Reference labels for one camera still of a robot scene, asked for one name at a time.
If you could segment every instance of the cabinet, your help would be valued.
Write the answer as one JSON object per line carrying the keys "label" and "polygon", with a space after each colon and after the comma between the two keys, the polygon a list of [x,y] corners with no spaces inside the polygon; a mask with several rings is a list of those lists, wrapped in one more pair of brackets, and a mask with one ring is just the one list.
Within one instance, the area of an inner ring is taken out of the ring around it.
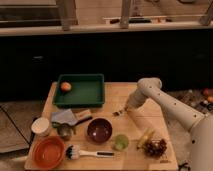
{"label": "cabinet", "polygon": [[44,99],[60,74],[160,77],[165,90],[213,87],[211,29],[1,37],[0,100]]}
{"label": "cabinet", "polygon": [[52,81],[54,49],[32,37],[1,38],[0,100],[45,97]]}

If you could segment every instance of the wooden table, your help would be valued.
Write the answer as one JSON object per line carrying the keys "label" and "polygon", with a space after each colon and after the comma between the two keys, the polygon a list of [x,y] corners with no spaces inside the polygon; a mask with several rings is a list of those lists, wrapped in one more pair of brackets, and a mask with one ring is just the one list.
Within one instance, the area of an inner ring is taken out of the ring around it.
{"label": "wooden table", "polygon": [[[42,116],[50,118],[51,113],[59,109],[52,104],[53,95],[57,83],[53,83],[42,112]],[[113,112],[123,109],[125,102],[131,92],[136,89],[136,83],[105,83],[105,104],[102,108],[90,108],[93,118],[106,118],[113,126],[113,134],[109,141],[102,145],[94,145],[86,140],[85,130],[90,121],[82,123],[76,127],[77,134],[73,135],[66,145],[79,144],[84,150],[113,150],[113,137],[123,133],[129,137],[130,144],[122,152],[115,152],[113,158],[81,157],[77,160],[64,158],[62,163],[56,168],[58,170],[177,170],[177,161],[168,134],[168,130],[163,118],[161,108],[153,100],[147,99],[145,104],[131,113],[121,116],[114,116]],[[79,112],[85,109],[72,109]],[[147,157],[142,150],[136,150],[138,139],[148,128],[155,129],[154,139],[164,138],[167,142],[165,155],[159,159]],[[57,135],[52,129],[50,135]],[[39,141],[35,137],[30,148],[25,169],[39,169],[32,160],[32,149]]]}

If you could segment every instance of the lime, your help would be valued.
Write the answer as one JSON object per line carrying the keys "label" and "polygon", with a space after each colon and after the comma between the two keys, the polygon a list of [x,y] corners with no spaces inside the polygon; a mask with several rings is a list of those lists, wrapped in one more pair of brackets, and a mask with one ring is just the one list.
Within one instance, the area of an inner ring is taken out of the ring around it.
{"label": "lime", "polygon": [[114,141],[114,149],[118,151],[124,150],[129,145],[129,139],[124,134],[117,135]]}

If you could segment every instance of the banana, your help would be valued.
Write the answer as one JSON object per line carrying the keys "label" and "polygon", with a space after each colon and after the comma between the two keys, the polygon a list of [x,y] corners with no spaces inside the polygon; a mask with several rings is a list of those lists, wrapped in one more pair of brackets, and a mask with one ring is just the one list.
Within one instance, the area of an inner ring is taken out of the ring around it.
{"label": "banana", "polygon": [[151,130],[148,128],[145,131],[145,133],[141,136],[141,138],[139,139],[138,144],[137,144],[137,149],[142,148],[143,145],[153,137],[154,133],[155,133],[154,130]]}

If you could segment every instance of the brown bowl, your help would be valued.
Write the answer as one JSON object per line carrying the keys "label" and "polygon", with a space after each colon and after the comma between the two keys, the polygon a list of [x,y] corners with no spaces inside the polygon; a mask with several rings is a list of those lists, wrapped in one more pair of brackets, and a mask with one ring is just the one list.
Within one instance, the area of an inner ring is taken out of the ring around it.
{"label": "brown bowl", "polygon": [[104,118],[94,119],[87,127],[87,136],[94,143],[104,143],[112,135],[112,125]]}

